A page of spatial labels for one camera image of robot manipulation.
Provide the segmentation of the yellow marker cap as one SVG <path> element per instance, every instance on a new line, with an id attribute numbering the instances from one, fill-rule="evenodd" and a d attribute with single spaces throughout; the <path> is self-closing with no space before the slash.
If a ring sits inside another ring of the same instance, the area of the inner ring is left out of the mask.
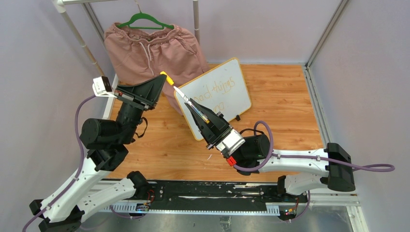
<path id="1" fill-rule="evenodd" d="M 160 74 L 166 76 L 166 81 L 169 85 L 173 86 L 175 84 L 173 79 L 166 72 L 162 71 Z"/>

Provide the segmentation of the white whiteboard marker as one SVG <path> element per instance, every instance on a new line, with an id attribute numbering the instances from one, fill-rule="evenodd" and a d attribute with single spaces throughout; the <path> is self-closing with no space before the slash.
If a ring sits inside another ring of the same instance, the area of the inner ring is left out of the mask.
<path id="1" fill-rule="evenodd" d="M 182 97 L 182 99 L 185 101 L 185 103 L 188 104 L 188 106 L 197 114 L 200 119 L 202 119 L 206 124 L 209 123 L 208 117 L 202 113 L 194 104 L 193 102 L 176 86 L 173 86 L 174 90 L 177 92 L 177 94 Z"/>

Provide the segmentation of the yellow-framed whiteboard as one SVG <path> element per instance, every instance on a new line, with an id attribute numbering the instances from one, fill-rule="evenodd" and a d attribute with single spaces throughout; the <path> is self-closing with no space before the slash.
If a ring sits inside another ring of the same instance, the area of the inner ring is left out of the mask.
<path id="1" fill-rule="evenodd" d="M 227 121 L 250 109 L 251 100 L 239 59 L 232 58 L 179 87 L 188 98 L 221 112 Z"/>

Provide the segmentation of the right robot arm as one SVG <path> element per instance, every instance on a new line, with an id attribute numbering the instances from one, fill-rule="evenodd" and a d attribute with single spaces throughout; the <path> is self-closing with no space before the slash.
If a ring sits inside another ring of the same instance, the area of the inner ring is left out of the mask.
<path id="1" fill-rule="evenodd" d="M 184 104 L 207 142 L 207 149 L 217 149 L 240 174 L 295 172 L 278 178 L 276 195 L 283 202 L 313 189 L 356 189 L 351 157 L 337 143 L 317 150 L 274 153 L 273 134 L 266 122 L 257 121 L 250 129 L 254 134 L 244 137 L 243 131 L 236 131 L 221 112 L 215 113 L 192 98 L 185 98 Z"/>

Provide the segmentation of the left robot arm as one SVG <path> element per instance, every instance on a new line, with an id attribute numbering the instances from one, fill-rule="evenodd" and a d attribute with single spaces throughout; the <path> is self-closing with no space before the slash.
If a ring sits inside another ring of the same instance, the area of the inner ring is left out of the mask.
<path id="1" fill-rule="evenodd" d="M 155 192 L 139 171 L 130 172 L 96 193 L 90 190 L 124 161 L 128 154 L 126 146 L 141 137 L 136 130 L 147 123 L 143 112 L 155 108 L 166 80 L 167 74 L 161 73 L 141 84 L 116 88 L 111 87 L 105 76 L 93 80 L 96 97 L 113 97 L 122 105 L 115 120 L 89 118 L 75 129 L 80 146 L 79 167 L 49 197 L 30 203 L 34 217 L 41 219 L 40 231 L 74 232 L 95 213 L 124 199 L 153 202 Z"/>

